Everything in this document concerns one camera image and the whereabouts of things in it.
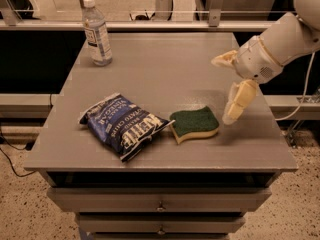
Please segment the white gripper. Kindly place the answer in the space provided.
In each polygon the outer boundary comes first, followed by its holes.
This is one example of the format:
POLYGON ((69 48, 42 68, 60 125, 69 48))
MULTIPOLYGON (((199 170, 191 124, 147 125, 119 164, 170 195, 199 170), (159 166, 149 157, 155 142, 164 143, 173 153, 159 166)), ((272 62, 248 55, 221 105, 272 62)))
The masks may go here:
POLYGON ((258 84, 269 82, 283 71, 283 65, 271 55, 261 35, 250 38, 238 51, 231 50, 214 57, 211 63, 217 67, 235 67, 239 76, 248 79, 231 85, 222 116, 225 125, 239 119, 257 96, 258 84))

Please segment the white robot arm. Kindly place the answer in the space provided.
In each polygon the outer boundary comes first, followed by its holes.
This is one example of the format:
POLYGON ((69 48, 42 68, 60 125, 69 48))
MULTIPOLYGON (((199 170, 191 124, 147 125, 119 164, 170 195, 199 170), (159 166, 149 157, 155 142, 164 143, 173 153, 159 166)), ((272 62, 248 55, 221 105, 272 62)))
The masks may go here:
POLYGON ((258 86, 282 73, 295 59, 320 50, 320 0, 294 0, 286 13, 262 34, 237 50, 215 57, 212 64, 227 67, 242 78, 231 85, 222 120, 231 125, 256 97, 258 86))

